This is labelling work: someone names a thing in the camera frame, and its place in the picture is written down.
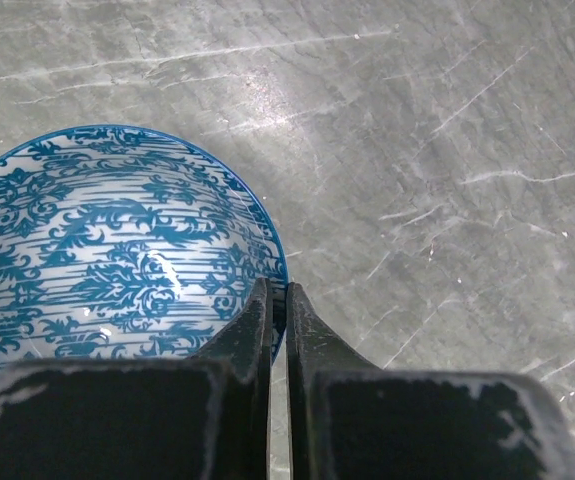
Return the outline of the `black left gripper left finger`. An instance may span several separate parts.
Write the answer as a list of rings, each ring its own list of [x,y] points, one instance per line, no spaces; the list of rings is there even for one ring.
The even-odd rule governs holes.
[[[263,479],[272,296],[182,359],[29,360],[0,375],[0,479]]]

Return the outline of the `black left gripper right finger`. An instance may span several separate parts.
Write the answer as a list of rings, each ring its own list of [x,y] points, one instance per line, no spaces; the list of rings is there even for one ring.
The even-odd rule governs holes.
[[[553,397],[506,372],[385,370],[286,296],[295,479],[575,479]]]

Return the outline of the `blue swirl pattern bowl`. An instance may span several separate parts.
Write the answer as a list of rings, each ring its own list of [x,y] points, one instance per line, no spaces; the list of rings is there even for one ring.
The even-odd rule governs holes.
[[[288,269],[269,214],[203,149],[80,126],[0,157],[0,373],[27,359],[184,358]]]

